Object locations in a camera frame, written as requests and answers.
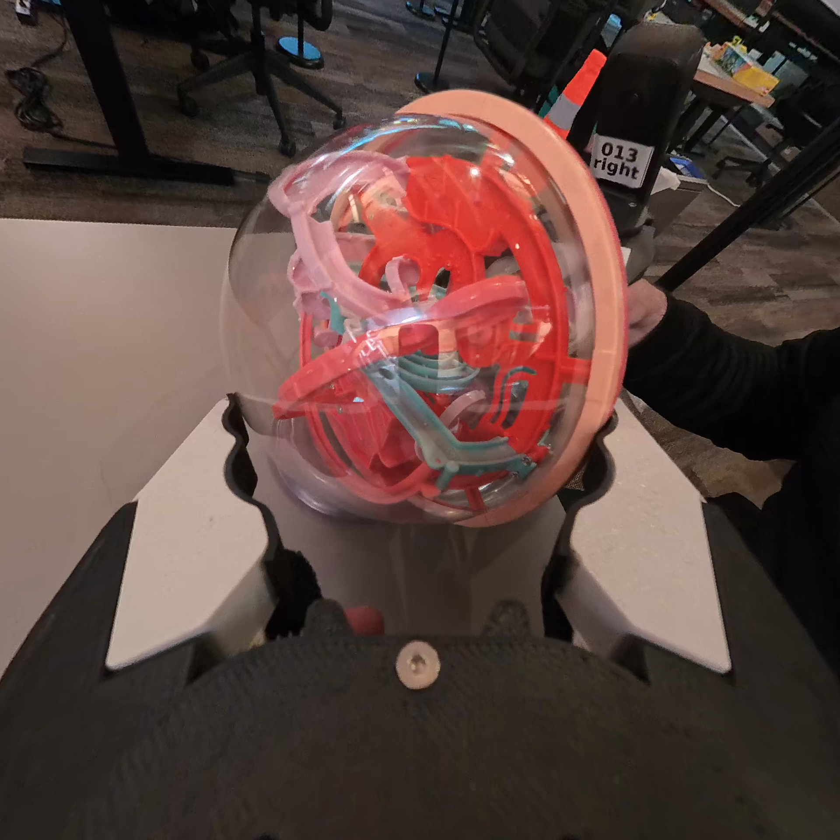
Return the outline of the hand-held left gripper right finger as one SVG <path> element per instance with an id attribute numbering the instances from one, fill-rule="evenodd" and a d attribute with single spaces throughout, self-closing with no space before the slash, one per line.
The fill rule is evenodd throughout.
<path id="1" fill-rule="evenodd" d="M 549 584 L 573 641 L 613 660 L 642 641 L 729 672 L 697 489 L 632 413 L 612 415 L 580 480 L 560 493 L 560 567 Z"/>

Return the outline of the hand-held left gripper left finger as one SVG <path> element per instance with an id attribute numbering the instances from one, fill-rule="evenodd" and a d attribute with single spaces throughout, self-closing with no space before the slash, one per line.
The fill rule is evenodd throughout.
<path id="1" fill-rule="evenodd" d="M 230 474 L 242 443 L 219 401 L 134 499 L 133 525 L 105 658 L 111 671 L 203 638 L 224 658 L 264 632 L 277 598 L 264 512 Z"/>

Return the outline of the clear maze ball red tracks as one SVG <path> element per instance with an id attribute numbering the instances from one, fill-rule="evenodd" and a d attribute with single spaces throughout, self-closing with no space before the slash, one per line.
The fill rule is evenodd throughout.
<path id="1" fill-rule="evenodd" d="M 486 528 L 548 501 L 613 414 L 626 298 L 581 157 L 533 112 L 454 90 L 268 185 L 221 332 L 282 489 L 333 516 Z"/>

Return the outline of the person's right hand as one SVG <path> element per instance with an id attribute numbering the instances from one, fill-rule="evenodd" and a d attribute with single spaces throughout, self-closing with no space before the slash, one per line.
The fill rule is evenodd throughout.
<path id="1" fill-rule="evenodd" d="M 646 279 L 635 281 L 626 293 L 628 347 L 645 339 L 662 321 L 668 307 L 667 294 Z"/>

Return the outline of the orange traffic cone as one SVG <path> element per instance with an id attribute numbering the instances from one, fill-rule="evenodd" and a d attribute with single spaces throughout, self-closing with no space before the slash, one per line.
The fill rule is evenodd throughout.
<path id="1" fill-rule="evenodd" d="M 569 137 L 574 120 L 590 95 L 605 63 L 606 55 L 599 49 L 593 49 L 542 116 L 552 130 L 564 140 Z"/>

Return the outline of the wooden desk black legs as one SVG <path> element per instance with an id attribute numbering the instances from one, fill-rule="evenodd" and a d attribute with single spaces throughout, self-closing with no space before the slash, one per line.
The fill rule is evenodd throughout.
<path id="1" fill-rule="evenodd" d="M 60 2 L 113 141 L 114 154 L 25 147 L 23 164 L 41 172 L 120 176 L 230 187 L 234 170 L 151 153 L 110 25 L 99 1 Z"/>

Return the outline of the black stanchion post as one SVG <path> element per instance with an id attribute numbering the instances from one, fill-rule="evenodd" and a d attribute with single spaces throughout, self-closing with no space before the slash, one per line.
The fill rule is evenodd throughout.
<path id="1" fill-rule="evenodd" d="M 425 95 L 448 89 L 448 82 L 446 79 L 442 78 L 442 68 L 448 42 L 455 25 L 460 5 L 460 1 L 452 1 L 449 10 L 444 16 L 444 35 L 437 53 L 437 62 L 434 70 L 419 71 L 415 75 L 414 85 L 417 90 Z"/>

